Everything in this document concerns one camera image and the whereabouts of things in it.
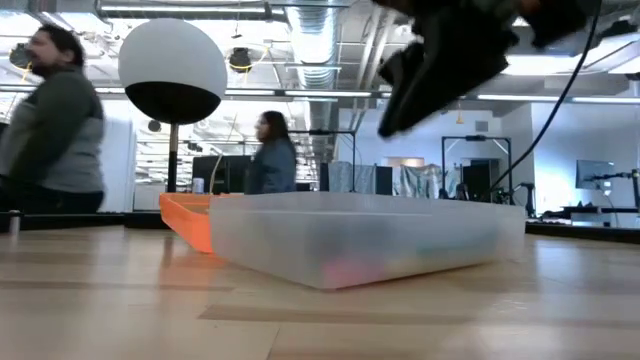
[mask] white spherical lamp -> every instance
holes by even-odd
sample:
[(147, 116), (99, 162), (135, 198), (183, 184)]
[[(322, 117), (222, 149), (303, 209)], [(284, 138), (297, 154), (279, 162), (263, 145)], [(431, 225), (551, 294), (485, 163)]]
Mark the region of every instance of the white spherical lamp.
[(126, 37), (118, 73), (129, 100), (145, 115), (169, 124), (205, 119), (227, 89), (224, 56), (197, 27), (178, 19), (157, 19)]

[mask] dark hair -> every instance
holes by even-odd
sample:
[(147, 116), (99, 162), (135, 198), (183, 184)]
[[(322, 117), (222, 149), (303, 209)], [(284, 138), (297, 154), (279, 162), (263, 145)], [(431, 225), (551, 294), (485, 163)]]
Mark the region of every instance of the dark hair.
[(264, 142), (268, 143), (278, 139), (284, 139), (295, 155), (296, 147), (289, 137), (289, 127), (287, 126), (284, 115), (279, 111), (265, 111), (262, 113), (262, 119), (269, 126), (269, 131), (267, 132)]
[(78, 38), (71, 31), (54, 24), (44, 24), (38, 31), (49, 34), (51, 42), (59, 51), (71, 51), (73, 53), (73, 60), (71, 60), (73, 65), (84, 67), (84, 50)]

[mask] clear plastic bin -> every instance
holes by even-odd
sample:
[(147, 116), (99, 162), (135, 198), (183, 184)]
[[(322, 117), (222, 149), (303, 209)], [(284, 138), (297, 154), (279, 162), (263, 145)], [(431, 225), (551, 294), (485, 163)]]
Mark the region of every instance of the clear plastic bin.
[(215, 199), (212, 248), (239, 265), (338, 289), (517, 258), (521, 207), (300, 192)]

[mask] woman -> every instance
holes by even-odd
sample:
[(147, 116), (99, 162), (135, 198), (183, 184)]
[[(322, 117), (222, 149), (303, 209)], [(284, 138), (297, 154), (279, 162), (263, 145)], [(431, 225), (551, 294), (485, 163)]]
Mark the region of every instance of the woman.
[(104, 114), (83, 73), (78, 39), (43, 25), (27, 46), (43, 79), (13, 112), (0, 140), (0, 208), (26, 213), (95, 213), (104, 197)]
[(296, 149), (284, 115), (267, 111), (256, 125), (262, 146), (247, 171), (245, 194), (292, 192), (296, 189)]

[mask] black pants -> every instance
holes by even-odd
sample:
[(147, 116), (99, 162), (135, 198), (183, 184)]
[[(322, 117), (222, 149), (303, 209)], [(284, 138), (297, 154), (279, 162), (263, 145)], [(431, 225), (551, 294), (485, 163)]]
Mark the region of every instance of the black pants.
[(26, 214), (95, 214), (103, 192), (70, 193), (39, 186), (11, 187), (9, 192), (0, 187), (0, 211), (21, 210)]

